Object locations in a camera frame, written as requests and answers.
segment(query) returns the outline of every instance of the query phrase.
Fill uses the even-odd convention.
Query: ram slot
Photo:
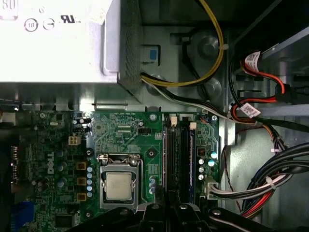
[[[190,188],[189,203],[195,202],[195,173],[196,173],[196,156],[195,156],[195,131],[191,130],[190,135]]]
[[[181,202],[189,202],[190,190],[190,139],[189,125],[183,124],[179,142],[179,197]]]
[[[168,128],[167,139],[167,186],[168,189],[175,189],[178,184],[178,170],[177,170],[177,131],[175,127]]]

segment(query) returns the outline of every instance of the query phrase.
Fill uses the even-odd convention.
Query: black wire
[[[187,67],[187,69],[190,71],[190,73],[195,77],[196,80],[198,80],[200,78],[200,76],[198,75],[196,69],[194,68],[192,62],[191,62],[191,59],[188,55],[188,45],[189,45],[189,42],[185,42],[183,43],[183,46],[182,46],[182,51],[183,51],[183,64]],[[201,84],[200,86],[198,86],[198,88],[201,90],[202,94],[203,94],[203,97],[204,97],[204,100],[210,100],[210,97],[209,97],[209,94],[206,90],[206,87]]]
[[[216,111],[220,115],[227,116],[227,114],[225,112],[219,110],[218,108],[216,108],[214,105],[212,105],[208,101],[204,101],[204,100],[200,100],[200,99],[194,99],[194,98],[180,97],[180,96],[177,96],[177,95],[171,93],[170,91],[168,91],[164,87],[157,86],[157,88],[160,89],[160,91],[162,91],[163,93],[165,93],[167,96],[169,96],[172,99],[175,99],[175,100],[178,100],[178,101],[182,101],[182,102],[188,102],[188,103],[195,103],[195,104],[204,105],[204,106],[206,106],[208,108],[211,108],[212,110]]]
[[[235,103],[238,105],[238,107],[241,107],[242,104],[240,103],[237,94],[235,92],[234,86],[233,86],[233,81],[232,81],[232,71],[233,71],[233,64],[235,61],[235,57],[232,57],[230,64],[229,64],[229,68],[228,68],[228,85],[232,94],[232,97],[235,101]]]

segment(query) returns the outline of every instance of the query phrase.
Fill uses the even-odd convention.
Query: white label
[[[103,25],[112,0],[92,0],[88,20]]]
[[[248,55],[245,58],[245,64],[249,66],[249,68],[255,72],[259,72],[257,67],[257,62],[259,60],[259,57],[261,55],[261,51],[259,52],[253,52],[252,54]]]
[[[261,112],[251,106],[249,103],[244,104],[241,108],[241,111],[244,112],[249,118],[258,116]]]

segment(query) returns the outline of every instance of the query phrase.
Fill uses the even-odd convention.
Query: cable tie
[[[275,152],[281,152],[281,150],[280,150],[280,149],[274,149],[274,148],[272,148],[272,149],[271,149],[271,153],[275,153]]]
[[[222,50],[227,50],[229,48],[229,46],[228,46],[228,44],[223,44],[219,48],[222,49]]]
[[[272,187],[273,190],[276,190],[276,186],[274,185],[274,182],[270,177],[266,176],[265,180]]]

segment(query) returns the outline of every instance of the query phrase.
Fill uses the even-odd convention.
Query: chip
[[[199,148],[197,149],[197,155],[198,155],[198,156],[204,156],[204,155],[206,155],[206,150],[205,150],[205,148],[199,147]]]
[[[62,115],[61,114],[56,115],[56,120],[62,120]]]
[[[77,178],[77,185],[86,186],[87,185],[87,179],[84,178],[84,177],[78,177]]]
[[[72,228],[74,226],[73,215],[61,214],[56,215],[55,227],[56,228]]]
[[[77,193],[76,198],[78,202],[85,202],[87,200],[85,193]]]
[[[87,169],[87,165],[85,162],[77,162],[76,163],[76,169],[77,170],[86,170]]]
[[[40,205],[40,210],[41,211],[46,211],[46,205],[45,204],[41,204]]]

